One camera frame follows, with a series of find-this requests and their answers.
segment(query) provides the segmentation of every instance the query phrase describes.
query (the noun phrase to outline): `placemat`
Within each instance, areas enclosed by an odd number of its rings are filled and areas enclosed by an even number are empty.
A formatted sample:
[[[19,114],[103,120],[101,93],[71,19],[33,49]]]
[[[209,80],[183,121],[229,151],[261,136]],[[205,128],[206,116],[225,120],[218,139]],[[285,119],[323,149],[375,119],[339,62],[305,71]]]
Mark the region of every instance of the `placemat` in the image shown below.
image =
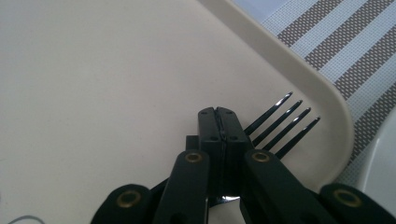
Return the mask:
[[[365,149],[396,106],[396,3],[289,0],[260,20],[257,12],[262,9],[246,7],[251,1],[235,3],[329,79],[346,99],[355,145],[348,167],[336,181],[355,186]]]

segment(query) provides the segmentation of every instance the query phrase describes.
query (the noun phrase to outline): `beige surface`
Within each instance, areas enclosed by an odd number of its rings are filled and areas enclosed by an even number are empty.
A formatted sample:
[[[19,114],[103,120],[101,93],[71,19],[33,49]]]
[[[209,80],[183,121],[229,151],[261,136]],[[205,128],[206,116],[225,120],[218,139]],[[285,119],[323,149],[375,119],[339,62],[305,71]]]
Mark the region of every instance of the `beige surface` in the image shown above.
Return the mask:
[[[111,190],[169,176],[202,108],[246,127],[289,91],[313,108],[297,130],[322,121],[283,162],[311,189],[346,165],[341,97],[259,26],[243,26],[255,51],[192,0],[11,1],[0,15],[1,223],[88,223]],[[234,205],[210,223],[241,223]]]

